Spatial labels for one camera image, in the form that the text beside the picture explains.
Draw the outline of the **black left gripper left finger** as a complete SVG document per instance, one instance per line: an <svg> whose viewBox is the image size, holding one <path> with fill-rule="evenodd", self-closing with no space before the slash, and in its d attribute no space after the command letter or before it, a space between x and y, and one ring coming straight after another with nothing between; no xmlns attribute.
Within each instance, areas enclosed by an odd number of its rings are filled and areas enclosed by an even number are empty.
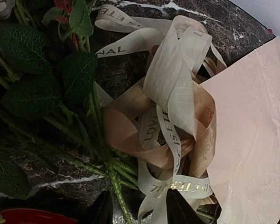
<svg viewBox="0 0 280 224"><path fill-rule="evenodd" d="M113 204L110 191L103 191L83 214L83 224L112 224Z"/></svg>

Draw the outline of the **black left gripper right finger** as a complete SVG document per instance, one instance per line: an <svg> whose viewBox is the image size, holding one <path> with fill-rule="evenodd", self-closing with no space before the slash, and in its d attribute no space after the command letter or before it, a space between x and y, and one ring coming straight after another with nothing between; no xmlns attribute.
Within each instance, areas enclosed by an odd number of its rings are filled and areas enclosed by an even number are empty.
<svg viewBox="0 0 280 224"><path fill-rule="evenodd" d="M168 224L205 224L176 189L166 195Z"/></svg>

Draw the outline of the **tan satin ribbon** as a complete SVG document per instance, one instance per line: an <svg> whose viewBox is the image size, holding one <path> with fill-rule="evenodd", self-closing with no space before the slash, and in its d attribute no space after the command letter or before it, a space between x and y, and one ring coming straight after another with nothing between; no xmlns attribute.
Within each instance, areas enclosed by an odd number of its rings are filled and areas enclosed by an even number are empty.
<svg viewBox="0 0 280 224"><path fill-rule="evenodd" d="M102 110L107 143L138 159L138 184L146 195L143 208L152 206L169 185L175 186L193 208L217 202L206 171L215 153L215 102L199 85L194 71L191 82L196 130L190 133L178 126L171 128L168 125L173 123L173 117L166 114L164 118L166 134L181 149L179 170L185 171L185 175L170 175L176 152L168 143L160 145L157 142L161 130L156 110L158 104L143 92L144 79Z"/></svg>

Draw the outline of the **pink fake flower bunch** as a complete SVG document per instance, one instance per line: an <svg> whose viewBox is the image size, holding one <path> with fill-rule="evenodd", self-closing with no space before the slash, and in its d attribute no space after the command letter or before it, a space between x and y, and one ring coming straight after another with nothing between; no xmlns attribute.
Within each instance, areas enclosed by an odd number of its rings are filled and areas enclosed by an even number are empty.
<svg viewBox="0 0 280 224"><path fill-rule="evenodd" d="M48 28L50 22L57 23L59 43L70 42L75 49L71 53L56 49L19 2L18 22L0 23L0 60L9 76L8 80L0 77L6 89L0 98L0 119L25 151L45 163L52 156L71 163L75 159L26 128L25 120L43 119L96 155L104 166L91 165L90 171L111 180L124 217L131 223L121 187L140 190L138 159L107 143L102 110L112 101L107 101L95 83L101 59L97 52L126 34L93 24L91 8L84 0L57 0L55 4L56 14L45 14L43 24Z"/></svg>

